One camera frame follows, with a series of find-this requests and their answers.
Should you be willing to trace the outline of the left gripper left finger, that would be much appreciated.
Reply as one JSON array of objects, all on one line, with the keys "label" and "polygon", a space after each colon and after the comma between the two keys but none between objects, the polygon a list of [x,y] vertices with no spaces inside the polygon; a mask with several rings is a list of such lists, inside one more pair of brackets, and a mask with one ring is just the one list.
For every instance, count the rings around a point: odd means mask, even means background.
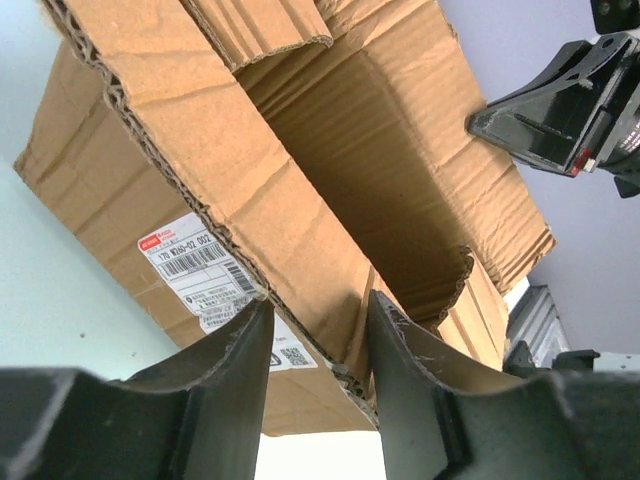
[{"label": "left gripper left finger", "polygon": [[125,381],[75,368],[1,372],[5,479],[250,479],[274,311],[227,324]]}]

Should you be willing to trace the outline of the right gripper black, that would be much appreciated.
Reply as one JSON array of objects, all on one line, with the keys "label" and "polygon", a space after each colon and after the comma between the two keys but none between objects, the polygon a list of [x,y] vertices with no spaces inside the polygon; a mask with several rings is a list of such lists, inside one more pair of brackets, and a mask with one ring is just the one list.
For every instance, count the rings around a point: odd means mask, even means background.
[{"label": "right gripper black", "polygon": [[639,195],[639,39],[564,44],[524,87],[468,118],[468,132],[549,173],[604,170]]}]

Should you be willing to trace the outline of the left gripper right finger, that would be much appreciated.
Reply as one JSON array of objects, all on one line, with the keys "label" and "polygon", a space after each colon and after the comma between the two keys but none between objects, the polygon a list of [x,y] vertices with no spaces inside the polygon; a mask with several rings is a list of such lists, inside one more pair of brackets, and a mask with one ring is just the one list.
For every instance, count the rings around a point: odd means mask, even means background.
[{"label": "left gripper right finger", "polygon": [[367,335],[390,479],[635,479],[639,376],[485,366],[372,291]]}]

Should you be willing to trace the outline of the brown cardboard express box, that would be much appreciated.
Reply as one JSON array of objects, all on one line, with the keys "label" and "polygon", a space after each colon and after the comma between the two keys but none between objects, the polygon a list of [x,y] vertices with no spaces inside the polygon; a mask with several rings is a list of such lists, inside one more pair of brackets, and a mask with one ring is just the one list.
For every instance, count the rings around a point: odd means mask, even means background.
[{"label": "brown cardboard express box", "polygon": [[555,246],[435,1],[47,1],[62,35],[15,170],[180,347],[138,249],[189,214],[273,303],[262,430],[377,425],[370,292],[500,369],[503,297]]}]

